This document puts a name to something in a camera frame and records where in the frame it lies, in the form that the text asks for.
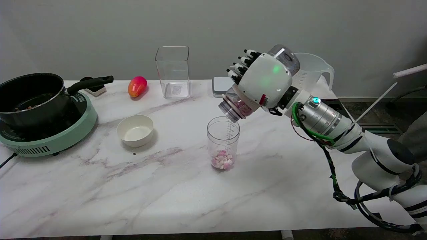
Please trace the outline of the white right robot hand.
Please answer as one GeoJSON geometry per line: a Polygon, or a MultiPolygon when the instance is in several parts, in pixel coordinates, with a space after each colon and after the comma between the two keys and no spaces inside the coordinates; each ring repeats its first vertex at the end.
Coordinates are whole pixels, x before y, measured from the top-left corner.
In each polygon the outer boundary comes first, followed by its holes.
{"type": "Polygon", "coordinates": [[[292,78],[300,70],[298,58],[284,45],[275,45],[266,53],[256,50],[244,53],[233,69],[227,69],[233,85],[222,95],[222,111],[237,120],[245,119],[259,108],[281,116],[297,91],[292,78]]]}

